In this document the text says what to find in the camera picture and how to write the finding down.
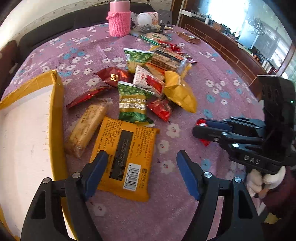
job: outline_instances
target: white wall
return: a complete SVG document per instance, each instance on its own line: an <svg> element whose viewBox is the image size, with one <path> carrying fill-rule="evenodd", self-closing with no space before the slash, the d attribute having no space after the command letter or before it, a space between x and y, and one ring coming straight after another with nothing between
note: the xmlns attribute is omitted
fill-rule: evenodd
<svg viewBox="0 0 296 241"><path fill-rule="evenodd" d="M26 33L50 20L103 1L105 0L22 0L0 26L0 49L12 39L19 42ZM150 0L156 11L170 10L171 3L172 0Z"/></svg>

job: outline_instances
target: barcode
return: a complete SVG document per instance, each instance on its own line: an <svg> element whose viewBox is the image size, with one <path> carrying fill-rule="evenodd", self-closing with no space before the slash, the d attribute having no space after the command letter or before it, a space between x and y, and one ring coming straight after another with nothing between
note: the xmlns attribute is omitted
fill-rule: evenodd
<svg viewBox="0 0 296 241"><path fill-rule="evenodd" d="M135 191L137 189L138 179L141 171L141 165L129 163L124 180L123 189Z"/></svg>

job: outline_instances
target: white glove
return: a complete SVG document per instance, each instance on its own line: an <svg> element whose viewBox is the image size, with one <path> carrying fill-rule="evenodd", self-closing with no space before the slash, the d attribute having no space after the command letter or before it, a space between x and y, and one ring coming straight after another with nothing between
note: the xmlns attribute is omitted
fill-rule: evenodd
<svg viewBox="0 0 296 241"><path fill-rule="evenodd" d="M265 174L262 177L261 172L253 169L247 175L247 190L251 197L259 193L259 198L264 198L268 190L278 187L283 181L286 175L286 168L282 166L279 172L275 175Z"/></svg>

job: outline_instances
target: green pea snack bag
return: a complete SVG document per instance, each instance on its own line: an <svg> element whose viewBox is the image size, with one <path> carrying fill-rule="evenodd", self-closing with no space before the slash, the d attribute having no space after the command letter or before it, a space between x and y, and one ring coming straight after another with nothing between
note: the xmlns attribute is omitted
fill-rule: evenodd
<svg viewBox="0 0 296 241"><path fill-rule="evenodd" d="M145 65L154 54L151 51L142 51L138 49L123 49L123 51L126 55L128 71L132 74L135 73L137 65Z"/></svg>
<svg viewBox="0 0 296 241"><path fill-rule="evenodd" d="M118 81L119 120L141 124L153 121L146 116L146 100L154 95L152 91Z"/></svg>

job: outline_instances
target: purple tablecloth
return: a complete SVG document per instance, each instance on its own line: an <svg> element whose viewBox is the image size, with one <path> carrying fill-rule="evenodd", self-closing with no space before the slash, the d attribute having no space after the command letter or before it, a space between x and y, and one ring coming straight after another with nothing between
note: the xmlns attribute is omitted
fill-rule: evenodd
<svg viewBox="0 0 296 241"><path fill-rule="evenodd" d="M175 30L185 31L179 27ZM156 127L160 128L148 187L150 200L134 202L112 193L97 191L87 205L105 241L180 241L198 202L189 195L177 168L177 152L184 149L204 171L210 171L219 178L231 180L234 176L242 179L245 176L244 166L229 161L228 154L217 143L205 147L192 136L196 120L204 117L221 120L229 116L263 119L262 109L247 85L214 49L203 41L199 45L187 43L172 31L166 31L166 34L172 36L172 43L178 44L182 52L197 61L185 77L198 101L197 113L177 108L170 122L166 123L151 111L147 112ZM65 88L66 106L83 92L104 85L93 73L110 66L126 67L123 48L148 50L150 45L131 35L110 37L108 24L61 35L29 55L5 90L4 96L42 72L57 69ZM112 90L104 97L111 97L114 103L107 115L118 118L117 90ZM83 103L70 111L64 107L65 140L88 105ZM97 132L80 160L67 156L70 173L80 171L89 162L96 136ZM209 238L216 234L221 204L220 199Z"/></svg>

